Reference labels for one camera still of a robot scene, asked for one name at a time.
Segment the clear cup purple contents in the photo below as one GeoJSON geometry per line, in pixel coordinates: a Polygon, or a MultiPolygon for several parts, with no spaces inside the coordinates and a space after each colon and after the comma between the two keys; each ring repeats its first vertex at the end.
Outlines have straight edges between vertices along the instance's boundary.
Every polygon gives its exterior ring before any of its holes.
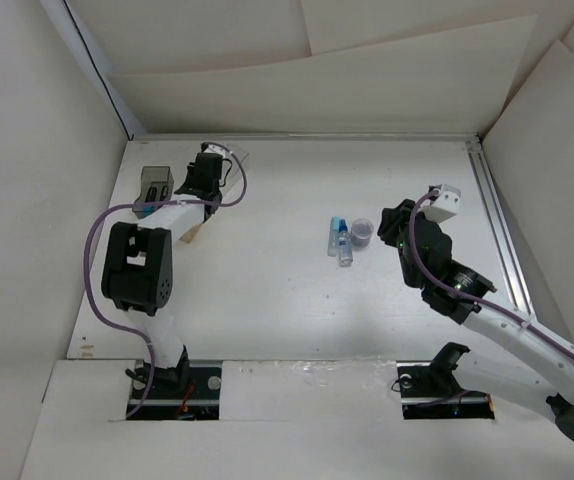
{"type": "Polygon", "coordinates": [[[353,221],[350,230],[351,243],[355,248],[364,249],[371,241],[374,231],[373,223],[366,218],[353,221]]]}

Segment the small blue spray bottle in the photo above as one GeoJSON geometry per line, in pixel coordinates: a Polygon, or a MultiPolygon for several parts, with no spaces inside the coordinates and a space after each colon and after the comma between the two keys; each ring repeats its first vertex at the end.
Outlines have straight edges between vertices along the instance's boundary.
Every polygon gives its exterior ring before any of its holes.
{"type": "Polygon", "coordinates": [[[338,229],[338,260],[341,267],[349,267],[353,263],[351,236],[344,220],[340,221],[338,229]]]}

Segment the blue clear highlighter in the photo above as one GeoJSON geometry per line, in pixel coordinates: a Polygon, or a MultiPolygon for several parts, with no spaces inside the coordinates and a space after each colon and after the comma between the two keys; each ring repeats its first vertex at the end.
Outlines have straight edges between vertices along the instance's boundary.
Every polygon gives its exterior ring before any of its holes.
{"type": "Polygon", "coordinates": [[[339,217],[332,217],[330,221],[327,255],[336,257],[338,254],[338,241],[341,219],[339,217]]]}

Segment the purple black highlighter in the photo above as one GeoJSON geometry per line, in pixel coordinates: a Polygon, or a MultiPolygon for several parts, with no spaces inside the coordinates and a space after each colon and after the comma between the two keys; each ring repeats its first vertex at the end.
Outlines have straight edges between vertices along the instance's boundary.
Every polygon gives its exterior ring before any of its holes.
{"type": "Polygon", "coordinates": [[[166,184],[152,184],[146,195],[146,200],[155,200],[156,202],[165,201],[168,195],[168,186],[166,184]]]}

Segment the blue black highlighter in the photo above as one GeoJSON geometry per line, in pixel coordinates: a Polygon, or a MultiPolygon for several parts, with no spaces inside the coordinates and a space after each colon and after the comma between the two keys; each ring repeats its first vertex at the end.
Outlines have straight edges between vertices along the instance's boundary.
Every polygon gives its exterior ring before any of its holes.
{"type": "Polygon", "coordinates": [[[139,215],[142,215],[142,216],[150,215],[151,213],[153,213],[157,209],[157,206],[155,205],[155,203],[156,203],[155,200],[139,201],[137,203],[136,211],[138,212],[139,215]]]}

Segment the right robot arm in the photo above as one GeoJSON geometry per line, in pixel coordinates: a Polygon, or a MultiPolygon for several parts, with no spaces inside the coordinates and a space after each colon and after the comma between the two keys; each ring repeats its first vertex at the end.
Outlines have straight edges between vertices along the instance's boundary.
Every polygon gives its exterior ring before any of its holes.
{"type": "Polygon", "coordinates": [[[398,252],[403,282],[435,313],[492,341],[518,364],[487,360],[470,346],[449,342],[426,369],[432,387],[461,396],[497,395],[551,421],[574,442],[574,345],[516,308],[476,270],[452,256],[440,228],[448,212],[430,192],[419,201],[385,208],[378,238],[398,252]]]}

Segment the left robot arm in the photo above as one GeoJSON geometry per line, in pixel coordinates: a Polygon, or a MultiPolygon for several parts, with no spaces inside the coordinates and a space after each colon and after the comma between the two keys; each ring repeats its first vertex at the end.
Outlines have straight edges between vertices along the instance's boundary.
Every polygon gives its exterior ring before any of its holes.
{"type": "Polygon", "coordinates": [[[173,290],[173,246],[221,207],[229,173],[223,166],[234,164],[224,147],[204,143],[179,187],[170,168],[143,168],[140,195],[129,205],[136,220],[119,221],[109,232],[100,290],[147,336],[155,384],[168,396],[183,394],[190,382],[179,365],[184,345],[163,311],[173,290]]]}

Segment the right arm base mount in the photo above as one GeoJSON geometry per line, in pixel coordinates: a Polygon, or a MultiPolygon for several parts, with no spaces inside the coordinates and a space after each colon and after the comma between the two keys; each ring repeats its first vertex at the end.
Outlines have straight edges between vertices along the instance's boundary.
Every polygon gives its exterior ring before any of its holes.
{"type": "Polygon", "coordinates": [[[494,420],[491,397],[463,389],[454,372],[470,349],[447,343],[431,360],[396,363],[397,378],[390,390],[400,396],[405,420],[494,420]]]}

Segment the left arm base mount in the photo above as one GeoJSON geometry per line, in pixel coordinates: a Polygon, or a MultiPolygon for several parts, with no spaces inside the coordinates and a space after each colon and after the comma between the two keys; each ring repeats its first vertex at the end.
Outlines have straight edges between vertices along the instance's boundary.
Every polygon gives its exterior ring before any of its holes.
{"type": "Polygon", "coordinates": [[[125,374],[131,380],[126,407],[131,421],[215,421],[219,419],[222,363],[193,361],[186,350],[176,367],[155,369],[144,396],[150,365],[137,362],[125,374]]]}

